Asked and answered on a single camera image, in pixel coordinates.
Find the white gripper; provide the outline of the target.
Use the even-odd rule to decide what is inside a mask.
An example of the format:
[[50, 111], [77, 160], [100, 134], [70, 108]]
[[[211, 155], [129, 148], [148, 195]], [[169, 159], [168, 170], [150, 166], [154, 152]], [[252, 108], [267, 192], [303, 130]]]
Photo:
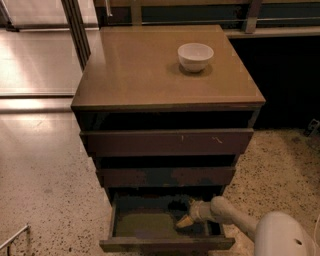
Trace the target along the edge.
[[211, 211], [211, 203], [204, 201], [195, 201], [189, 199], [190, 210], [189, 215], [184, 215], [177, 223], [177, 228], [185, 228], [194, 224], [194, 222], [205, 222], [213, 220]]

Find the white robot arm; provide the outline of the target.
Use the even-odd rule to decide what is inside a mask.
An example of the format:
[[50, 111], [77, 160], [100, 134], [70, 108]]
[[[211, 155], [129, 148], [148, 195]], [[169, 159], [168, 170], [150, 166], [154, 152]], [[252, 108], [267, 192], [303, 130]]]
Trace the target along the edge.
[[260, 220], [238, 210], [223, 196], [210, 202], [192, 200], [189, 213], [177, 223], [177, 228], [212, 221], [235, 225], [254, 243], [254, 256], [320, 256], [320, 247], [303, 226], [292, 216], [271, 211]]

